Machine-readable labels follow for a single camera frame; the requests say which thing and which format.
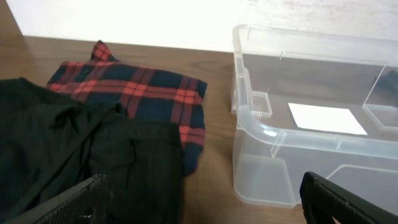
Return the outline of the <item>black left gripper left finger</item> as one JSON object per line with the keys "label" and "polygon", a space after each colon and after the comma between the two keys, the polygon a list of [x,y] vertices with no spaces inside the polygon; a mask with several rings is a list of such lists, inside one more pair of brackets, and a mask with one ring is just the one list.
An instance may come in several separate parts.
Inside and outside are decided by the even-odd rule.
{"label": "black left gripper left finger", "polygon": [[5,224],[105,224],[113,194],[105,175],[94,175]]}

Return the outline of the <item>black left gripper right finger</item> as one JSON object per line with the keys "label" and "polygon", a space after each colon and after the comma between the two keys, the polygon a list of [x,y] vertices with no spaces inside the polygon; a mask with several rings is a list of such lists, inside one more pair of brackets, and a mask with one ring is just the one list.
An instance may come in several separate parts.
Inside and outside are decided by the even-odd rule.
{"label": "black left gripper right finger", "polygon": [[307,224],[397,224],[397,215],[314,172],[304,173],[300,198]]}

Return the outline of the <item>black garment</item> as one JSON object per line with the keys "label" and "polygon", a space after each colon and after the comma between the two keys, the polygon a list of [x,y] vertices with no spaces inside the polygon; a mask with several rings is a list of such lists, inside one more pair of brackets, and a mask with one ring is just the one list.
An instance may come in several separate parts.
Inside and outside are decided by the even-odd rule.
{"label": "black garment", "polygon": [[103,174],[111,223],[178,223],[183,156],[176,124],[130,119],[24,78],[1,81],[1,220]]}

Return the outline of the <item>clear plastic storage container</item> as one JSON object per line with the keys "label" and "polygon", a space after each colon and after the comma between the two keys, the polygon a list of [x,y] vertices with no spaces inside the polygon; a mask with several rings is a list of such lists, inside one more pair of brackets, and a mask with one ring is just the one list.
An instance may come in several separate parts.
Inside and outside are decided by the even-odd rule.
{"label": "clear plastic storage container", "polygon": [[294,208],[314,172],[397,213],[397,42],[233,29],[233,187]]}

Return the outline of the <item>red navy plaid shirt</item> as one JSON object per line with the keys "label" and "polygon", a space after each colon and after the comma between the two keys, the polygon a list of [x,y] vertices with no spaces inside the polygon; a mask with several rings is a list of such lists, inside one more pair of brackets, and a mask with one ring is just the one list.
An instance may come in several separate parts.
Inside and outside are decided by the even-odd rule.
{"label": "red navy plaid shirt", "polygon": [[202,103],[207,86],[179,73],[121,62],[100,40],[88,61],[63,62],[46,85],[82,102],[120,103],[130,118],[178,124],[185,175],[195,172],[205,145]]}

